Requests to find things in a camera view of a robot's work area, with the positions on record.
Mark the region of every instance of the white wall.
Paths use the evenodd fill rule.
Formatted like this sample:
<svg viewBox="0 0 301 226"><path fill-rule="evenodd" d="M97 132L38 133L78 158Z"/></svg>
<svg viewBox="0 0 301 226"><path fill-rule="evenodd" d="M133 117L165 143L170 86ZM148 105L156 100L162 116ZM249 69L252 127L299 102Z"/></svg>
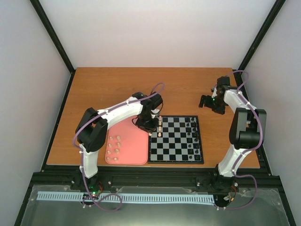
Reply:
<svg viewBox="0 0 301 226"><path fill-rule="evenodd" d="M0 224L40 171L69 73L28 0L0 1Z"/></svg>
<svg viewBox="0 0 301 226"><path fill-rule="evenodd" d="M301 225L301 1L286 1L247 70L247 91L267 111L264 147Z"/></svg>
<svg viewBox="0 0 301 226"><path fill-rule="evenodd" d="M238 68L275 0L41 0L75 67Z"/></svg>

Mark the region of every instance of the pink tray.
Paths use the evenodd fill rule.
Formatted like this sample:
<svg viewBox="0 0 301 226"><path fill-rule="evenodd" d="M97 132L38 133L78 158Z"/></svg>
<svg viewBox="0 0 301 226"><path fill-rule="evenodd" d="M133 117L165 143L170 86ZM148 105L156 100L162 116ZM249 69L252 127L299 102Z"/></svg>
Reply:
<svg viewBox="0 0 301 226"><path fill-rule="evenodd" d="M149 135L147 132L137 128L132 119L127 118L109 129L107 149L105 153L105 161L114 165L143 165L148 159L148 142Z"/></svg>

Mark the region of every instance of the chessboard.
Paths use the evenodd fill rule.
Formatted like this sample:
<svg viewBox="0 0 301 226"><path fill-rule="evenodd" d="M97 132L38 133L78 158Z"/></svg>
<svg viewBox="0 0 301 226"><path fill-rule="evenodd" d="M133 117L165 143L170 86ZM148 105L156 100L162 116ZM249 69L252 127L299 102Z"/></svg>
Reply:
<svg viewBox="0 0 301 226"><path fill-rule="evenodd" d="M161 116L149 138L148 163L204 164L198 117Z"/></svg>

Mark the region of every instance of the wooden tabletop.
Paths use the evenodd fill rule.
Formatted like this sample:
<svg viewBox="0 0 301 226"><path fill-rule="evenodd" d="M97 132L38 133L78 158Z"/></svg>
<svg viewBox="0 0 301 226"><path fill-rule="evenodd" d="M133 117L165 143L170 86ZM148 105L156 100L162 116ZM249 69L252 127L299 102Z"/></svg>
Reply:
<svg viewBox="0 0 301 226"><path fill-rule="evenodd" d="M77 68L65 108L47 160L48 165L79 165L80 154L71 144L75 129L86 109L103 109L118 104L133 93L148 94L159 82L166 84L161 96L161 115L198 115L204 164L145 164L153 167L215 167L229 146L233 112L226 107L220 115L209 108L198 108L202 95L211 95L216 79L231 68ZM236 85L233 76L231 84ZM106 163L106 144L98 155L98 165ZM249 154L243 168L259 168L255 152Z"/></svg>

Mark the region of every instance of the black metal frame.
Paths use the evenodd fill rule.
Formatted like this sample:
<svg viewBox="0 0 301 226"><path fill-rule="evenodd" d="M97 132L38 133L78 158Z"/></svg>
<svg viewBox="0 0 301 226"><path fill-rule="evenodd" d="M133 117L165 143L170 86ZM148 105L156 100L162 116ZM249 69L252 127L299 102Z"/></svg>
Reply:
<svg viewBox="0 0 301 226"><path fill-rule="evenodd" d="M62 44L59 41L47 15L41 6L39 0L30 0L37 14L39 15L42 23L44 24L49 36L51 37L54 45L59 51L63 61L65 62L71 76L68 83L66 93L63 98L63 102L59 111L59 115L55 122L55 127L47 148L46 156L41 168L41 172L34 173L30 181L28 190L24 197L24 201L20 208L18 217L15 222L15 226L18 226L22 222L22 218L27 206L28 199L30 197L32 187L34 185L70 185L74 189L81 189L80 178L81 173L78 166L52 166L47 165L46 161L49 156L49 152L55 137L55 133L61 119L63 108L67 100L67 96L73 81L75 69L73 68ZM256 38L251 44L246 56L244 57L239 70L244 70L255 53L257 47L262 41L264 35L268 31L281 7L285 3L285 0L276 0L266 20L264 21L261 29L259 30ZM242 84L241 73L234 74L237 85ZM246 89L242 89L244 96L248 99ZM262 188L277 188L282 203L284 205L286 215L288 217L290 225L296 225L290 206L288 204L284 189L279 176L272 176L267 161L263 146L256 150L257 157L260 163L259 169L238 169L237 174L252 174L255 176L258 187ZM203 186L197 186L197 182L206 178L211 178L213 169L212 168L141 168L141 167L98 167L98 171L101 172L101 180L105 185L105 189L109 189L112 192L116 188L122 186L166 186L166 187L185 187L198 192L208 192L210 194L218 194L216 191L210 190ZM238 178L237 182L240 187L254 187L253 180L250 178Z"/></svg>

